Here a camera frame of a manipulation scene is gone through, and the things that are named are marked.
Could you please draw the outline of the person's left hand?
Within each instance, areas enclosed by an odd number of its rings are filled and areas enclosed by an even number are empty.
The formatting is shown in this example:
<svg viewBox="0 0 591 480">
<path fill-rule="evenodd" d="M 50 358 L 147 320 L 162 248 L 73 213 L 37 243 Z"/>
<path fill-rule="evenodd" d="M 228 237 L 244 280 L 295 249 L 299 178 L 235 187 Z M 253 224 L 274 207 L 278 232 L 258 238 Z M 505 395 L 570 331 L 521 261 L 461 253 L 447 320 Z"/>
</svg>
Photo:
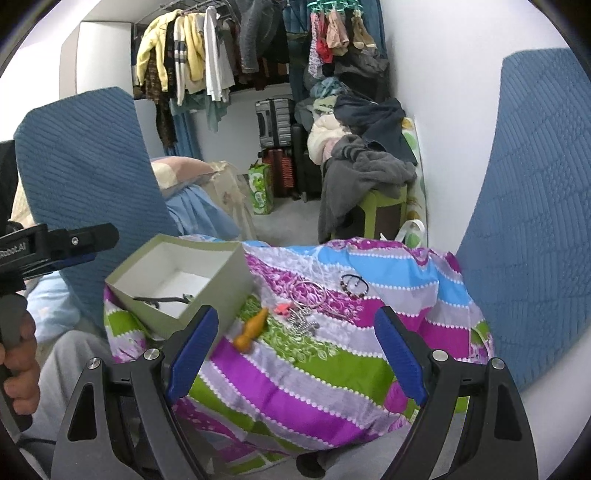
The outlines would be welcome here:
<svg viewBox="0 0 591 480">
<path fill-rule="evenodd" d="M 9 349 L 1 346 L 1 364 L 12 372 L 12 377 L 3 383 L 3 390 L 18 415 L 34 414 L 40 401 L 40 366 L 36 360 L 35 330 L 34 320 L 26 311 L 20 322 L 19 344 Z"/>
</svg>

